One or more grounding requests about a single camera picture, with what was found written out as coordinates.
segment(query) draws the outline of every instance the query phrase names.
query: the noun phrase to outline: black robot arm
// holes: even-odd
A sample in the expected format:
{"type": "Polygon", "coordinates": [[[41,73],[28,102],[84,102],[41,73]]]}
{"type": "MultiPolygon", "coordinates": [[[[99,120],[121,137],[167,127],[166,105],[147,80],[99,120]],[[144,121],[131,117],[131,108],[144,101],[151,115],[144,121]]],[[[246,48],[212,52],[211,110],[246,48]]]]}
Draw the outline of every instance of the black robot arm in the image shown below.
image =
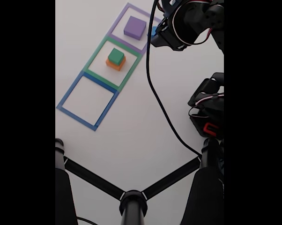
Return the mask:
{"type": "Polygon", "coordinates": [[[224,53],[224,0],[162,0],[162,5],[164,19],[152,37],[154,47],[169,46],[174,51],[182,51],[202,44],[195,40],[209,29],[208,36],[213,36],[224,53]]]}

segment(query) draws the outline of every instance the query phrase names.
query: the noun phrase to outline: green square outline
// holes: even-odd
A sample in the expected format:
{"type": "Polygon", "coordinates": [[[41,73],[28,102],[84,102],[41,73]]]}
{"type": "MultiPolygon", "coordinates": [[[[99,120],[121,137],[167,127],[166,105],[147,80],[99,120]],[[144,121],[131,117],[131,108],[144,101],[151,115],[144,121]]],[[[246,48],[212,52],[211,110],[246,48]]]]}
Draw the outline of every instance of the green square outline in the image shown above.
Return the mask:
{"type": "Polygon", "coordinates": [[[142,57],[143,57],[143,54],[134,51],[133,49],[129,48],[128,46],[126,46],[126,45],[124,45],[124,44],[122,44],[122,43],[120,43],[120,42],[118,42],[118,41],[114,40],[113,38],[106,35],[103,38],[103,40],[101,41],[101,43],[99,44],[99,46],[96,48],[96,50],[94,51],[94,53],[92,54],[92,56],[90,57],[90,59],[88,60],[86,65],[84,66],[83,71],[86,72],[87,74],[95,77],[96,79],[104,82],[105,84],[109,85],[110,87],[116,89],[118,92],[121,92],[121,90],[125,86],[128,79],[131,77],[133,71],[136,69],[136,67],[139,64],[142,57]],[[126,74],[125,78],[123,79],[122,83],[119,86],[113,84],[112,82],[108,81],[107,79],[103,78],[102,76],[100,76],[100,75],[98,75],[98,74],[96,74],[93,71],[88,69],[88,67],[91,65],[91,63],[93,62],[93,60],[95,59],[95,57],[97,56],[99,51],[102,49],[102,47],[106,43],[106,41],[110,41],[111,43],[115,44],[116,46],[118,46],[118,47],[120,47],[124,50],[126,50],[127,52],[133,54],[134,56],[137,56],[135,62],[133,63],[132,67],[130,68],[130,70],[128,71],[128,73],[126,74]]]}

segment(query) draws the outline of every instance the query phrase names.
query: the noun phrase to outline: blue tape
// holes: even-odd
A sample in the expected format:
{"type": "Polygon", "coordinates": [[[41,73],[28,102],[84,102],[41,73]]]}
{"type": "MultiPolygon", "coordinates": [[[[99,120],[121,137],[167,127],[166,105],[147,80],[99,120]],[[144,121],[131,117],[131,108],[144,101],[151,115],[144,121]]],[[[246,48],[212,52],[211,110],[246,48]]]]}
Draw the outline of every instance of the blue tape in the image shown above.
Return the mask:
{"type": "Polygon", "coordinates": [[[109,109],[111,108],[111,106],[114,103],[115,99],[117,98],[118,94],[119,94],[119,92],[117,90],[115,90],[114,88],[110,87],[106,83],[96,79],[95,77],[87,74],[84,71],[81,71],[78,74],[77,78],[72,83],[72,85],[70,86],[70,88],[68,89],[68,91],[66,92],[66,94],[64,95],[64,97],[62,98],[62,100],[59,102],[59,104],[57,106],[57,109],[59,109],[61,112],[65,113],[66,115],[70,116],[71,118],[75,119],[76,121],[80,122],[81,124],[89,127],[91,130],[96,131],[96,129],[98,128],[99,124],[103,121],[103,119],[106,116],[107,112],[109,111],[109,109]],[[75,88],[75,86],[77,85],[77,83],[80,81],[80,79],[83,76],[88,78],[88,79],[90,79],[91,81],[97,83],[98,85],[102,86],[103,88],[109,90],[110,92],[114,93],[113,97],[110,99],[108,105],[106,106],[106,108],[104,109],[104,111],[102,112],[102,114],[100,115],[99,119],[97,120],[97,122],[96,122],[96,124],[94,126],[92,124],[88,123],[87,121],[83,120],[82,118],[74,115],[72,112],[68,111],[67,109],[63,108],[63,104],[65,103],[66,99],[69,97],[69,95],[71,94],[71,92],[73,91],[73,89],[75,88]]]}
{"type": "Polygon", "coordinates": [[[114,94],[117,92],[117,90],[115,90],[114,88],[110,87],[108,84],[98,80],[97,78],[91,76],[90,74],[87,74],[86,72],[84,72],[83,76],[88,78],[88,79],[90,79],[91,81],[97,83],[98,85],[102,86],[103,88],[106,88],[107,90],[109,90],[110,92],[112,92],[114,94]]]}
{"type": "Polygon", "coordinates": [[[70,116],[71,118],[75,119],[76,121],[80,122],[81,124],[89,127],[91,130],[96,131],[97,127],[93,126],[92,124],[88,123],[87,121],[83,120],[82,118],[74,115],[72,112],[68,111],[67,109],[63,108],[62,106],[60,107],[60,109],[63,113],[65,113],[66,115],[70,116]]]}
{"type": "Polygon", "coordinates": [[[78,74],[78,76],[76,77],[76,79],[74,80],[74,82],[72,83],[72,85],[70,86],[70,88],[68,89],[68,91],[66,92],[62,100],[60,101],[60,103],[58,104],[58,106],[59,105],[62,106],[65,103],[66,99],[69,97],[69,95],[71,94],[71,92],[73,91],[77,83],[79,82],[79,80],[82,78],[83,74],[84,74],[84,71],[81,71],[78,74]]]}
{"type": "Polygon", "coordinates": [[[109,109],[111,108],[112,104],[114,103],[115,99],[117,98],[119,92],[117,91],[114,96],[111,98],[110,102],[108,103],[108,105],[106,106],[106,108],[104,109],[103,113],[100,115],[98,121],[95,124],[95,127],[98,128],[99,124],[103,121],[104,117],[106,116],[107,112],[109,111],[109,109]]]}

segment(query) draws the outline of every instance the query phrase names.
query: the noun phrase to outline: purple tape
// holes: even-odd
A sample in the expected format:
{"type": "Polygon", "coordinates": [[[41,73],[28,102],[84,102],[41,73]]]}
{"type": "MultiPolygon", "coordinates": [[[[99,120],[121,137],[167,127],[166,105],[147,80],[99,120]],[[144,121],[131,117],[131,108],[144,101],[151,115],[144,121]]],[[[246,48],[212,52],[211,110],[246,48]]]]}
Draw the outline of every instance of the purple tape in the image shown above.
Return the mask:
{"type": "MultiPolygon", "coordinates": [[[[142,55],[146,52],[146,45],[147,43],[145,44],[144,48],[143,49],[139,49],[133,45],[131,45],[130,43],[126,42],[125,40],[122,40],[120,39],[119,37],[115,36],[112,34],[113,30],[115,29],[115,27],[117,26],[117,24],[119,23],[119,21],[121,20],[121,18],[123,17],[123,15],[126,13],[127,9],[128,8],[132,8],[133,10],[147,16],[147,17],[150,17],[150,14],[145,12],[144,10],[132,5],[131,3],[127,3],[126,6],[123,8],[123,10],[121,11],[121,13],[119,14],[119,16],[117,17],[117,19],[115,20],[115,22],[113,23],[113,25],[111,26],[111,28],[109,29],[108,33],[107,33],[107,36],[115,39],[116,41],[126,45],[127,47],[133,49],[134,51],[138,52],[138,53],[141,53],[142,55]]],[[[157,17],[154,17],[154,20],[157,21],[158,23],[161,22],[161,20],[157,17]]]]}

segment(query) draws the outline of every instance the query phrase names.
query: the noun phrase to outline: black cable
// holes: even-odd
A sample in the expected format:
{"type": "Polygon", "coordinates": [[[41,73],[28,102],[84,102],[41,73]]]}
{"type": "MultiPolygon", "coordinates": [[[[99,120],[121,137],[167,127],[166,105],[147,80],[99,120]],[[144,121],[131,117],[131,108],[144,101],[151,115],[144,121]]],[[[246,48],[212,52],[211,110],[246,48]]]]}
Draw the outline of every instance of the black cable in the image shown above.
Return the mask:
{"type": "Polygon", "coordinates": [[[151,82],[151,79],[150,79],[150,75],[149,75],[149,49],[150,49],[150,42],[151,42],[151,31],[152,31],[152,24],[153,24],[153,21],[154,21],[154,16],[155,16],[155,11],[156,11],[156,6],[157,6],[157,3],[158,3],[158,0],[155,0],[154,1],[154,4],[153,4],[153,7],[152,7],[152,10],[151,10],[151,15],[150,15],[150,20],[149,20],[149,28],[148,28],[148,37],[147,37],[147,52],[146,52],[146,73],[147,73],[147,79],[148,79],[148,82],[149,82],[149,85],[150,85],[150,88],[152,90],[152,92],[154,93],[165,117],[166,117],[166,120],[168,121],[172,131],[174,132],[175,136],[178,138],[178,140],[186,147],[188,148],[190,151],[192,151],[193,153],[195,153],[196,155],[199,156],[199,158],[201,158],[201,154],[198,153],[197,151],[195,151],[193,148],[191,148],[189,145],[187,145],[181,138],[180,136],[178,135],[177,131],[175,130],[173,124],[171,123],[170,119],[169,119],[169,116],[167,114],[167,112],[165,111],[164,109],[164,106],[158,96],[158,94],[156,93],[156,90],[154,88],[154,86],[152,85],[152,82],[151,82]]]}
{"type": "Polygon", "coordinates": [[[81,221],[84,221],[86,223],[89,223],[89,224],[92,224],[92,225],[97,225],[96,223],[90,221],[90,220],[87,220],[87,219],[84,219],[82,217],[76,217],[78,220],[81,220],[81,221]]]}

